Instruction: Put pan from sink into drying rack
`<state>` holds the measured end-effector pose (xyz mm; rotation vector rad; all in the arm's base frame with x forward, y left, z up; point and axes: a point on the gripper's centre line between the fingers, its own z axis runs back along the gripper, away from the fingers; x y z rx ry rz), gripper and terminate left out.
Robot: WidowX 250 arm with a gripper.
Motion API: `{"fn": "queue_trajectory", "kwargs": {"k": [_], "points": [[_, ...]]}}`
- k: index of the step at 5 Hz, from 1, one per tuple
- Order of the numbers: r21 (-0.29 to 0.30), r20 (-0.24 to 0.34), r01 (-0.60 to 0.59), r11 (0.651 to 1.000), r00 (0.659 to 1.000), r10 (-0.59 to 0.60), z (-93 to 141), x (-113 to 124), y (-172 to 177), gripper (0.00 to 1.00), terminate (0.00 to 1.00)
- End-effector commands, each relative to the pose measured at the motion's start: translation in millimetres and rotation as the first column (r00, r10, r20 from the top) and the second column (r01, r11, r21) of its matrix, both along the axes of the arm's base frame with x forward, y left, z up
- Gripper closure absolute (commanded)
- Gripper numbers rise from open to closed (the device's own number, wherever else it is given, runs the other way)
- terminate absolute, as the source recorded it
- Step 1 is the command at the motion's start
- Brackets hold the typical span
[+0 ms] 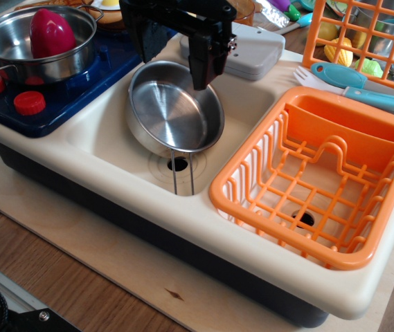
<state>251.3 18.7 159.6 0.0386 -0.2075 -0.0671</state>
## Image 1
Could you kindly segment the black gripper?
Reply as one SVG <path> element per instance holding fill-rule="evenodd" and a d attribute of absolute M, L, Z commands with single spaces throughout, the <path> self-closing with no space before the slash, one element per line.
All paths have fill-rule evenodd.
<path fill-rule="evenodd" d="M 201 91 L 224 72 L 235 48 L 228 1 L 120 1 L 125 27 L 143 63 L 153 60 L 177 32 L 188 37 L 190 74 Z"/>

